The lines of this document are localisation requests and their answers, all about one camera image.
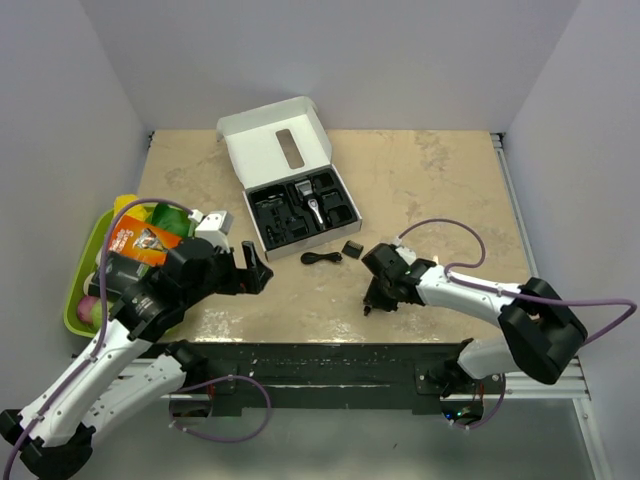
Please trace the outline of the black product box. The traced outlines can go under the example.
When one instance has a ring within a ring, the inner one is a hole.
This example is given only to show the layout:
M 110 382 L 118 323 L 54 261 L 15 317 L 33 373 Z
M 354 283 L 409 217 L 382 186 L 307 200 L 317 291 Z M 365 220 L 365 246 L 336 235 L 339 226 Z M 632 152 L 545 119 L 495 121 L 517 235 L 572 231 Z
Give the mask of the black product box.
M 83 293 L 87 296 L 100 296 L 99 267 L 101 252 L 96 255 L 96 270 L 84 281 Z M 106 259 L 106 295 L 109 302 L 115 302 L 132 284 L 140 280 L 150 266 L 114 251 L 109 251 Z

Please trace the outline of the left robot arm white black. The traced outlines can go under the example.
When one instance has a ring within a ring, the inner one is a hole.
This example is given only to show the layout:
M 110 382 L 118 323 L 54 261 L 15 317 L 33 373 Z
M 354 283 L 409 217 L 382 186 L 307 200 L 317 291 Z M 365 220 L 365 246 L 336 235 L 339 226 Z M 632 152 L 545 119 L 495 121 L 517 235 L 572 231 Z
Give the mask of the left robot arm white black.
M 131 284 L 100 334 L 53 385 L 26 407 L 2 411 L 1 435 L 13 446 L 9 458 L 39 479 L 69 479 L 117 424 L 165 394 L 200 390 L 207 360 L 185 340 L 169 344 L 140 375 L 112 383 L 201 300 L 262 292 L 273 272 L 252 242 L 242 249 L 246 265 L 239 268 L 232 251 L 190 238 Z

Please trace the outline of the pink ball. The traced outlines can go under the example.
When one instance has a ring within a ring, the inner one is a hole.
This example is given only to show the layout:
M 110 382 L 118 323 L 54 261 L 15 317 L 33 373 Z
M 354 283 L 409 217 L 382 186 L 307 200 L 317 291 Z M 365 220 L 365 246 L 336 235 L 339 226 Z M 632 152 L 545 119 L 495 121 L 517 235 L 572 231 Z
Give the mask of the pink ball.
M 78 302 L 78 305 L 76 307 L 76 315 L 83 324 L 90 325 L 89 312 L 91 307 L 97 300 L 99 300 L 98 297 L 85 295 Z

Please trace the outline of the green plush toy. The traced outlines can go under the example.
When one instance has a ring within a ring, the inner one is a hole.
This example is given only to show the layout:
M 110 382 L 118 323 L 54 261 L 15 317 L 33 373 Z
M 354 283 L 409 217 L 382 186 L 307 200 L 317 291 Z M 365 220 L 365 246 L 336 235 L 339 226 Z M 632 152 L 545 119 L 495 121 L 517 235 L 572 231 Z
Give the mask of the green plush toy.
M 166 203 L 158 203 L 147 222 L 181 238 L 188 237 L 192 232 L 189 214 L 181 208 Z

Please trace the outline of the light green ball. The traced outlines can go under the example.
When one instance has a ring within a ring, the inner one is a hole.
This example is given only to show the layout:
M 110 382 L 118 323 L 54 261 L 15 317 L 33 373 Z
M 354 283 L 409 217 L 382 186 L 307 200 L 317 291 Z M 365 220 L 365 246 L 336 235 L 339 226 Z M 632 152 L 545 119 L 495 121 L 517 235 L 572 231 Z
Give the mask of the light green ball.
M 90 326 L 99 331 L 103 323 L 103 308 L 100 300 L 97 300 L 90 309 L 89 312 Z

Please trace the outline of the black silver hair clipper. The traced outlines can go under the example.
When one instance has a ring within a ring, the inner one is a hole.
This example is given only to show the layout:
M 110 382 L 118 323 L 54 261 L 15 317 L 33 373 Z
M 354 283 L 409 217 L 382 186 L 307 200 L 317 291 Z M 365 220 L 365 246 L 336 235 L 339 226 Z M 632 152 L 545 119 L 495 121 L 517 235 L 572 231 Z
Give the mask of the black silver hair clipper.
M 304 180 L 297 182 L 295 184 L 295 188 L 302 202 L 311 211 L 318 228 L 321 231 L 324 231 L 327 228 L 327 224 L 323 217 L 319 201 L 314 193 L 311 181 Z

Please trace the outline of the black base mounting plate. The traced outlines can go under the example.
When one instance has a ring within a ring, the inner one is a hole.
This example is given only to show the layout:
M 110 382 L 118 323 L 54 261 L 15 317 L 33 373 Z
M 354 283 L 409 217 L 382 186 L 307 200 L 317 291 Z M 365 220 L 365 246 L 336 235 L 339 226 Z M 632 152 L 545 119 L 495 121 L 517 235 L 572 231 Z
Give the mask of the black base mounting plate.
M 175 395 L 173 406 L 211 407 L 217 417 L 262 408 L 262 393 L 244 382 L 251 377 L 269 394 L 276 409 L 409 410 L 441 412 L 443 388 L 430 382 L 430 367 L 455 350 L 447 343 L 196 343 L 207 359 L 194 383 L 220 378 L 214 387 Z

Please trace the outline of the aluminium frame rail right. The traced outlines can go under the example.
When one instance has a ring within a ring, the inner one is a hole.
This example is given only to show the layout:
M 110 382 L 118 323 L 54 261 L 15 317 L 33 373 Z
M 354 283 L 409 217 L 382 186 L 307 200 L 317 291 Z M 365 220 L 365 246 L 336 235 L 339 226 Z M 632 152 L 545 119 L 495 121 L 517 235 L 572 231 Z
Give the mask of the aluminium frame rail right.
M 532 276 L 537 276 L 539 274 L 538 268 L 526 231 L 525 223 L 522 218 L 514 184 L 508 169 L 505 150 L 503 147 L 503 134 L 491 133 L 490 137 L 509 197 L 512 213 L 518 228 L 529 273 Z M 594 478 L 613 479 L 613 472 L 605 452 L 604 442 L 601 439 L 597 421 L 595 419 L 591 391 L 586 382 L 584 369 L 579 358 L 576 358 L 570 364 L 569 371 L 570 373 L 564 374 L 559 382 L 554 386 L 534 387 L 532 382 L 529 381 L 529 384 L 531 385 L 529 390 L 518 390 L 517 392 L 511 391 L 511 385 L 515 385 L 518 382 L 516 374 L 510 374 L 508 377 L 509 387 L 507 388 L 507 397 L 513 399 L 570 400 L 572 402 L 573 411 L 579 426 L 579 432 L 586 448 L 586 454 L 588 456 L 590 469 Z

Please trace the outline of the white cardboard box lid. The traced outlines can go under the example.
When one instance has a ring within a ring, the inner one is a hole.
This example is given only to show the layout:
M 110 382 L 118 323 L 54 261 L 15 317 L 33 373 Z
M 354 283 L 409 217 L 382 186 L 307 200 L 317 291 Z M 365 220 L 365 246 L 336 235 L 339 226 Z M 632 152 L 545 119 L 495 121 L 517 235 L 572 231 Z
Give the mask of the white cardboard box lid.
M 243 187 L 245 203 L 247 190 L 326 167 L 336 168 L 333 147 L 317 106 L 305 96 L 222 117 L 216 130 Z

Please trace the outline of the yellow plush toy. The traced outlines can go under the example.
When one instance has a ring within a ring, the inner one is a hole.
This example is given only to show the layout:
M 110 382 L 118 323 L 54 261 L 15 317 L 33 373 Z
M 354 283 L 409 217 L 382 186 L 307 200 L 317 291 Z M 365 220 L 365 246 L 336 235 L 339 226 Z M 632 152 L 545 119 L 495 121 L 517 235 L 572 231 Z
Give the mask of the yellow plush toy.
M 117 215 L 124 211 L 125 216 L 144 222 L 149 216 L 149 211 L 143 204 L 132 205 L 137 200 L 138 197 L 135 194 L 117 196 L 113 203 L 113 214 Z

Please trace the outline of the black plastic insert tray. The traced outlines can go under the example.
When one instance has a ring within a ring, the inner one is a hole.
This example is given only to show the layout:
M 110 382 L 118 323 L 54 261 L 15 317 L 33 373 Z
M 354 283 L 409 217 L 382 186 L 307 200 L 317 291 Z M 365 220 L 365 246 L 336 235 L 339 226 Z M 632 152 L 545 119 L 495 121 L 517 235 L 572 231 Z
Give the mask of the black plastic insert tray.
M 296 191 L 295 184 L 304 180 L 311 181 L 319 201 L 327 224 L 324 231 L 318 228 L 311 211 Z M 291 187 L 296 200 L 295 211 L 298 219 L 293 231 L 290 231 L 287 226 L 290 210 L 285 192 L 286 185 Z M 343 204 L 325 211 L 321 195 L 334 190 L 342 195 Z M 247 190 L 245 199 L 262 247 L 270 259 L 291 255 L 346 237 L 359 232 L 362 226 L 362 216 L 342 177 L 334 167 L 322 168 L 305 175 Z

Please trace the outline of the green plastic tray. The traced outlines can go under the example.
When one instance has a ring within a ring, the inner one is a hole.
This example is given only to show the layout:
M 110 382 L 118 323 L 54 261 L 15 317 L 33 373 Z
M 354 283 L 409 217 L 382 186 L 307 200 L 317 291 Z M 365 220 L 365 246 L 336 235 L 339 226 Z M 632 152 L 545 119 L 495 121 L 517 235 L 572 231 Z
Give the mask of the green plastic tray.
M 167 252 L 194 230 L 184 210 L 164 203 L 136 206 L 115 227 L 112 219 L 108 211 L 95 224 L 72 282 L 64 323 L 77 335 L 92 337 L 101 327 L 99 267 L 105 238 L 107 304 L 112 305 L 150 268 L 162 265 Z

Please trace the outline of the orange razor package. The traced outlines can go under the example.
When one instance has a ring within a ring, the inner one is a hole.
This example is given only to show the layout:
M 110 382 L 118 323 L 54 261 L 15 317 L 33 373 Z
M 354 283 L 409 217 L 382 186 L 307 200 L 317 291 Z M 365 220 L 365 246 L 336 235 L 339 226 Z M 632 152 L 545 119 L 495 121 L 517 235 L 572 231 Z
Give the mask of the orange razor package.
M 182 240 L 173 233 L 130 216 L 123 216 L 108 238 L 109 251 L 149 266 L 162 265 L 167 252 Z

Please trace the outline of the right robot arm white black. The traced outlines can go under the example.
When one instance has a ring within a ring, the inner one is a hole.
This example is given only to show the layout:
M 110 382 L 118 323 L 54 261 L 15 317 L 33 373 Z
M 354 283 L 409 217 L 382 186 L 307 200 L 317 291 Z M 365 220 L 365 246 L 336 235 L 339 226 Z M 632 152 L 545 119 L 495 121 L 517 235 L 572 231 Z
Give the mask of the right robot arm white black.
M 429 381 L 446 391 L 466 393 L 488 376 L 511 372 L 553 385 L 587 340 L 585 326 L 541 279 L 523 285 L 489 282 L 386 243 L 362 262 L 372 275 L 363 300 L 366 313 L 393 312 L 402 303 L 441 307 L 499 329 L 491 339 L 462 341 L 429 368 Z

